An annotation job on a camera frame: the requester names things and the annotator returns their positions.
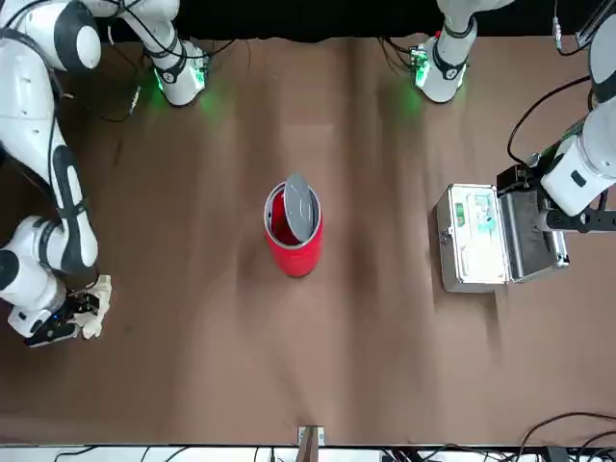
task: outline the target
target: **red cylinder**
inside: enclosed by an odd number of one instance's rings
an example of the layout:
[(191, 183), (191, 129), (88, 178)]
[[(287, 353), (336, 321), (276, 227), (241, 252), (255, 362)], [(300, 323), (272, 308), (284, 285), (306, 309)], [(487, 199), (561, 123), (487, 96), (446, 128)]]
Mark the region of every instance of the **red cylinder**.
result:
[(299, 277), (312, 271), (321, 256), (323, 218), (319, 198), (312, 188), (313, 207), (317, 216), (315, 229), (305, 243), (300, 243), (291, 232), (285, 216), (283, 193), (286, 182), (276, 186), (268, 196), (264, 211), (266, 237), (271, 255), (287, 275)]

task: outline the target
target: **gray lid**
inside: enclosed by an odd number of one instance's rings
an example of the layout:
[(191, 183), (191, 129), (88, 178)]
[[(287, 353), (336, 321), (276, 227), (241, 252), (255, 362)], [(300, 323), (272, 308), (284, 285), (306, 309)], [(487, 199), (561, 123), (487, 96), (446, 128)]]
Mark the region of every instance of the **gray lid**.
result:
[(315, 213), (310, 189), (301, 175), (294, 173), (287, 178), (284, 202), (291, 232), (298, 241), (305, 243), (315, 228)]

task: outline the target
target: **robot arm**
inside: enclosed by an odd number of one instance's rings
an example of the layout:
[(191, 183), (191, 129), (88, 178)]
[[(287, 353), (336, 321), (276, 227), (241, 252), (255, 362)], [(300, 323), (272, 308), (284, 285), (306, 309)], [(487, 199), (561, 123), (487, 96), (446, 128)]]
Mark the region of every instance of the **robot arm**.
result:
[(497, 10), (513, 0), (438, 0), (445, 24), (438, 38), (421, 45), (426, 61), (418, 69), (416, 85), (436, 103), (450, 101), (462, 85), (471, 47), (477, 35), (474, 14)]
[(590, 48), (590, 76), (598, 106), (527, 166), (499, 175), (502, 193), (537, 193), (544, 231), (616, 231), (616, 212), (590, 203), (616, 183), (616, 13), (599, 27)]
[(191, 42), (180, 40), (171, 23), (179, 0), (82, 1), (95, 16), (120, 17), (135, 31), (172, 106), (185, 106), (204, 90), (207, 56)]
[(590, 47), (590, 75), (599, 106), (568, 133), (541, 185), (568, 216), (581, 213), (616, 183), (616, 13), (608, 17)]
[[(87, 13), (74, 5), (78, 4), (54, 2), (40, 8), (48, 19), (55, 17), (57, 24), (66, 14), (75, 19)], [(0, 15), (5, 21), (7, 14), (13, 14), (10, 10), (15, 10), (15, 4), (6, 6)], [(38, 217), (24, 219), (11, 241), (0, 249), (0, 297), (13, 305), (9, 324), (32, 345), (78, 333), (77, 325), (68, 321), (74, 321), (86, 305), (67, 296), (64, 283), (52, 269), (85, 273), (98, 253), (77, 169), (58, 128), (50, 66), (74, 68), (76, 60), (81, 68), (95, 66), (100, 43), (91, 47), (83, 44), (91, 42), (90, 32), (83, 33), (89, 27), (84, 23), (72, 22), (72, 32), (45, 31), (55, 28), (54, 21), (40, 22), (41, 14), (26, 12), (11, 24), (14, 28), (7, 28), (3, 21), (5, 28), (0, 33), (0, 144), (49, 183), (61, 218), (60, 223)], [(69, 47), (72, 52), (59, 46), (69, 35), (77, 43)], [(32, 37), (55, 37), (58, 41), (38, 42)]]

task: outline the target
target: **brown table surface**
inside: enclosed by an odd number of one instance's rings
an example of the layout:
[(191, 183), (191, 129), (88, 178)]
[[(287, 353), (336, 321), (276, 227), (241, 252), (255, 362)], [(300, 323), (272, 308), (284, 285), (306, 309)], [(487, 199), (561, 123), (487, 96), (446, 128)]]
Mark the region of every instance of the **brown table surface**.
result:
[[(616, 413), (615, 238), (572, 235), (558, 275), (451, 295), (432, 216), (449, 183), (494, 183), (513, 124), (586, 63), (550, 38), (480, 38), (464, 86), (434, 105), (374, 39), (254, 40), (214, 60), (187, 108), (151, 81), (122, 125), (66, 107), (113, 306), (91, 342), (30, 350), (0, 323), (0, 435), (289, 444), (319, 424), (338, 445), (517, 444), (560, 412)], [(107, 49), (68, 89), (119, 112), (129, 84)], [(587, 91), (539, 109), (515, 152), (557, 139)], [(303, 279), (275, 267), (263, 236), (264, 200), (291, 172), (324, 212), (321, 261)], [(40, 201), (14, 169), (2, 178), (17, 198), (3, 201), (7, 238)], [(601, 428), (571, 420), (533, 441)]]

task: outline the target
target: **metal case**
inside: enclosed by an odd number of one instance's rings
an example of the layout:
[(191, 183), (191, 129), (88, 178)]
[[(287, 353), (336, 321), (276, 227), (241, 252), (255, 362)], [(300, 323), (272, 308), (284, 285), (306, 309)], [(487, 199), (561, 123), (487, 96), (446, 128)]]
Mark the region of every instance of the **metal case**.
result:
[(537, 226), (536, 192), (497, 197), (490, 185), (449, 185), (436, 207), (443, 285), (488, 293), (569, 266), (560, 231)]

